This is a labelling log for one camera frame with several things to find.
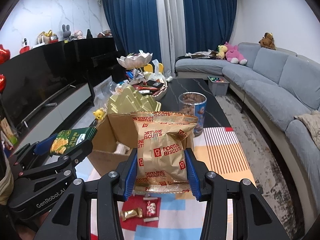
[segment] patterned carpet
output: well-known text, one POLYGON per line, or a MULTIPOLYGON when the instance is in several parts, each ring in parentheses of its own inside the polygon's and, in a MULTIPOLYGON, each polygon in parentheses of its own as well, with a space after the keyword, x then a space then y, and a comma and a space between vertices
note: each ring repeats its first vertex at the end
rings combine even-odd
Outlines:
POLYGON ((291 239, 297 232, 294 207, 287 184, 261 133, 235 98, 216 96, 242 146, 257 188, 284 226, 291 239))

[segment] yellow chair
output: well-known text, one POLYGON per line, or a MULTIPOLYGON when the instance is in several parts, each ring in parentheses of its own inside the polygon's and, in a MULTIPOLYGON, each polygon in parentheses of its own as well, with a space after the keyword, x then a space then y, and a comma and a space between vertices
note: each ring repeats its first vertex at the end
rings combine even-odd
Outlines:
MULTIPOLYGON (((153 66, 151 64, 147 64, 143 68, 143 70, 153 73, 153 66)), ((163 67, 162 63, 159 63, 159 72, 163 74, 163 70, 164 70, 164 67, 163 67)))

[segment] black marble coffee table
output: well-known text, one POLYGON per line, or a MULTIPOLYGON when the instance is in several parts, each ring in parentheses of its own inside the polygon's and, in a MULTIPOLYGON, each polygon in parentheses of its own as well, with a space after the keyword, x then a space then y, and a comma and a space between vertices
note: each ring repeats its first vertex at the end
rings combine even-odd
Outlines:
POLYGON ((179 111, 179 95, 185 92, 198 92, 206 96, 204 127, 230 127, 230 123, 219 103, 203 79, 176 78, 168 83, 166 95, 159 101, 161 111, 179 111))

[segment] yellow bear figurine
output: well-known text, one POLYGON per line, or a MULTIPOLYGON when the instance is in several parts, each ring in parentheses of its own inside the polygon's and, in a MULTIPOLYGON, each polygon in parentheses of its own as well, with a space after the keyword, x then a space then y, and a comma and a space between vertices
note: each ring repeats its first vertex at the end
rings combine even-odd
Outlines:
POLYGON ((225 53, 228 51, 228 48, 224 45, 219 45, 218 50, 219 52, 217 53, 216 57, 218 59, 224 59, 225 53))
POLYGON ((98 109, 97 111, 93 112, 94 116, 96 117, 96 119, 98 119, 99 121, 103 120, 104 115, 106 114, 102 108, 98 109))

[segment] brown stuffed animal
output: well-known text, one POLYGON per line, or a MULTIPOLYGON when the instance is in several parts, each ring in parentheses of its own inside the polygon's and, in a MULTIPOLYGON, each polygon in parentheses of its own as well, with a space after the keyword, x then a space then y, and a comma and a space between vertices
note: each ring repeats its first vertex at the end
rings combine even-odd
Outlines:
POLYGON ((276 46, 274 44, 274 41, 273 41, 273 36, 272 34, 270 33, 265 33, 264 34, 264 38, 262 38, 260 41, 260 46, 262 48, 267 48, 267 49, 274 49, 276 50, 276 46))

